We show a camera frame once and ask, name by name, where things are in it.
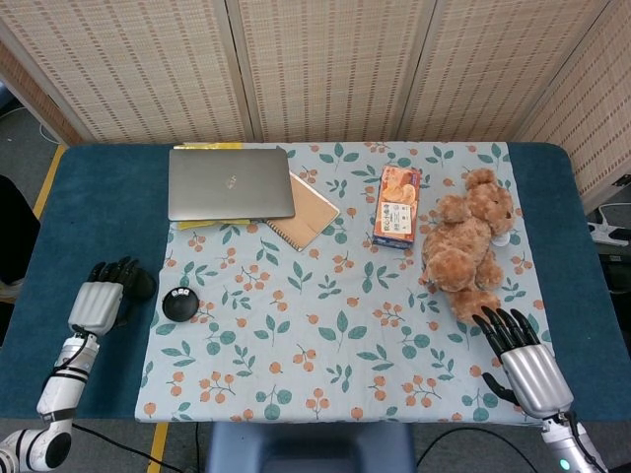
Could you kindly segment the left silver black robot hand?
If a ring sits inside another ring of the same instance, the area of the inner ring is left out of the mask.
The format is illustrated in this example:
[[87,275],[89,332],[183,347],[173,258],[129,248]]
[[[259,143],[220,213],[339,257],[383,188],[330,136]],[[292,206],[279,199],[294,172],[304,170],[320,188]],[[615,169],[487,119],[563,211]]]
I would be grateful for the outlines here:
[[136,293],[139,260],[125,256],[114,262],[99,262],[90,271],[75,298],[68,326],[71,330],[107,334],[118,318],[125,298]]

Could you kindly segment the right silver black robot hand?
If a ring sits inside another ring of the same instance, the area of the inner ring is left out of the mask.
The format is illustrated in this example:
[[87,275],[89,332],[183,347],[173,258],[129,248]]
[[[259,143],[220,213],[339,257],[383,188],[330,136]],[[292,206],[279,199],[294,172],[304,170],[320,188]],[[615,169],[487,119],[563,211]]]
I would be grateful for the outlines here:
[[482,377],[500,399],[522,408],[528,416],[545,420],[571,410],[574,396],[547,347],[540,343],[528,319],[518,310],[484,305],[472,316],[500,361],[509,382],[500,384],[493,374]]

